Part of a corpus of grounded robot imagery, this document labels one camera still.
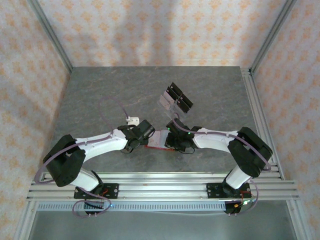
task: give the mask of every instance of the gray marble table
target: gray marble table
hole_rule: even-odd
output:
[[[99,116],[98,102],[113,96],[129,116],[147,119],[156,130],[170,121],[157,103],[174,82],[193,102],[184,124],[233,131],[256,131],[241,70],[233,66],[75,67],[62,102],[51,146],[63,135],[91,137],[110,131]],[[125,115],[112,100],[101,108],[113,128],[125,125]],[[228,153],[196,149],[194,154],[139,147],[131,154],[108,152],[84,163],[96,172],[228,172],[236,165]]]

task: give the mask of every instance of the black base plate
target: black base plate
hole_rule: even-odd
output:
[[[102,191],[98,193],[100,196],[108,199],[117,199],[119,194],[119,184],[118,183],[104,183]],[[80,188],[76,187],[74,190],[75,199],[97,199],[95,196],[86,194]]]
[[[245,192],[243,194],[243,198],[249,199],[251,198],[251,191],[249,183],[244,183],[242,186],[234,191],[233,195],[226,194],[222,188],[222,183],[207,183],[206,184],[206,192],[208,195],[208,199],[226,199],[226,198],[235,198],[235,199],[241,199],[242,195],[241,192]]]

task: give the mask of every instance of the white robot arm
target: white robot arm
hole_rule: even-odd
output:
[[[198,126],[189,129],[178,118],[169,122],[166,127],[170,131],[166,138],[166,147],[180,152],[184,152],[186,148],[209,148],[224,151],[233,156],[237,166],[229,172],[222,183],[223,191],[229,197],[237,194],[238,189],[250,178],[258,177],[266,165],[261,157],[248,149],[243,142],[253,146],[266,161],[273,154],[270,147],[248,127],[228,132],[212,131]]]
[[[94,171],[83,169],[83,163],[107,152],[124,149],[130,152],[140,145],[147,145],[154,131],[154,127],[143,120],[137,126],[123,125],[111,132],[89,138],[74,139],[71,135],[65,135],[45,156],[43,163],[59,151],[77,144],[78,146],[58,155],[46,168],[58,187],[70,184],[96,195],[101,194],[102,181]]]

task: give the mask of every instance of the floor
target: floor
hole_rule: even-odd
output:
[[[237,217],[221,212],[110,211],[84,220],[70,211],[38,211],[29,239],[294,240],[296,236],[286,202],[261,201]]]
[[[241,70],[232,66],[75,67],[60,109],[52,146],[66,134],[91,137],[110,131],[99,116],[103,96],[119,100],[129,116],[147,119],[156,130],[169,117],[158,105],[160,95],[174,82],[194,103],[184,124],[210,130],[234,131],[246,126],[256,131]],[[125,125],[125,115],[112,100],[101,111],[113,128]],[[229,172],[236,166],[229,153],[196,149],[194,154],[148,149],[131,154],[108,152],[83,167],[96,172]]]

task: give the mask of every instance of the patterned wallpaper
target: patterned wallpaper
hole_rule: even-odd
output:
[[[40,0],[75,67],[250,67],[284,3]]]
[[[69,74],[26,0],[0,4],[0,239],[12,239]]]
[[[288,179],[320,237],[320,4],[297,1],[255,75]]]

